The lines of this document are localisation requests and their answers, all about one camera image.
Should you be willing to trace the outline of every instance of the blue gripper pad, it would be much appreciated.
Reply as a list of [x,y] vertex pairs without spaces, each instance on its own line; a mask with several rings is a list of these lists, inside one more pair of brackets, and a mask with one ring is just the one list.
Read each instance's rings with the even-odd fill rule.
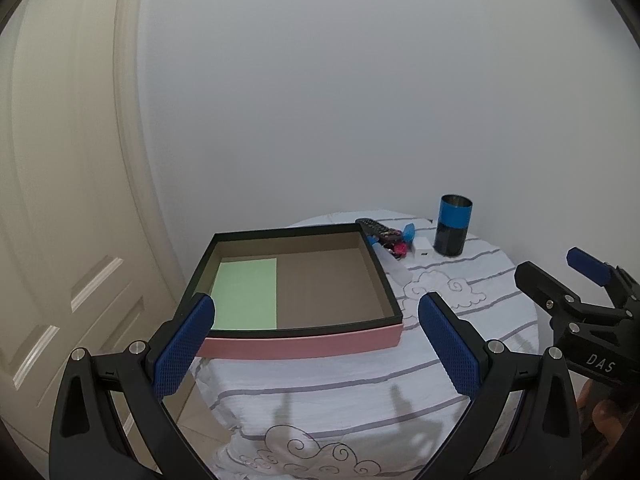
[[[186,316],[185,312],[178,312],[171,321],[166,323],[167,328],[171,329],[174,335],[164,348],[160,349],[159,354],[154,356],[152,386],[158,399],[177,391],[196,352],[213,325],[213,300],[206,294],[197,294],[193,300],[189,305],[191,311]],[[155,342],[155,338],[156,336],[149,341],[150,346]]]
[[460,320],[436,292],[418,304],[418,321],[459,394],[473,400],[488,371],[484,339]]
[[569,252],[566,254],[566,262],[569,264],[569,267],[577,270],[596,285],[609,285],[611,281],[611,270],[609,266],[577,247],[569,249]]

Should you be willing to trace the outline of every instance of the light green paper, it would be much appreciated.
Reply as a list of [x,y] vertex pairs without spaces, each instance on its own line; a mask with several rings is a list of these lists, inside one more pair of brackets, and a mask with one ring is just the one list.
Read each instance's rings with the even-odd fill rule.
[[222,262],[211,288],[216,330],[274,330],[276,258]]

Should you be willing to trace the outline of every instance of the blue textured pad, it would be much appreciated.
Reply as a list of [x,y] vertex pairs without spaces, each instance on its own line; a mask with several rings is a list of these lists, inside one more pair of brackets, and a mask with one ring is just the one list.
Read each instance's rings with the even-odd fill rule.
[[177,391],[196,352],[209,333],[213,320],[213,300],[209,296],[203,296],[156,359],[153,389],[158,399]]
[[596,285],[605,286],[611,281],[609,266],[577,247],[570,249],[566,254],[566,262],[569,267],[577,270]]
[[456,391],[473,400],[481,384],[478,360],[429,296],[418,304],[418,321]]

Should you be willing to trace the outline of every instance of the embroidered cloud pattern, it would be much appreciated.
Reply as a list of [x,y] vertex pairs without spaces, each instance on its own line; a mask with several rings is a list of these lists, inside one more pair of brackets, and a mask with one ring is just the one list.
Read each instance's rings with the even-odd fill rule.
[[341,442],[320,446],[309,434],[281,424],[272,426],[264,437],[265,447],[256,458],[239,459],[252,469],[270,474],[284,472],[294,478],[319,479],[375,476],[380,465],[373,460],[358,460],[351,447]]
[[402,300],[400,308],[406,326],[418,322],[418,301],[427,292],[439,293],[453,311],[486,300],[484,293],[474,292],[462,278],[450,278],[440,270],[425,270],[404,287],[406,298]]

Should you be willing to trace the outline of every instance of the pink box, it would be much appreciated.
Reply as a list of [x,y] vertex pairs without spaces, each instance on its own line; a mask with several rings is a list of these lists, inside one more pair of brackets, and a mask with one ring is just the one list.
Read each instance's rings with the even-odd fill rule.
[[258,258],[276,258],[276,329],[210,330],[199,356],[300,359],[399,343],[402,312],[357,224],[216,234],[181,303],[211,294],[220,263]]

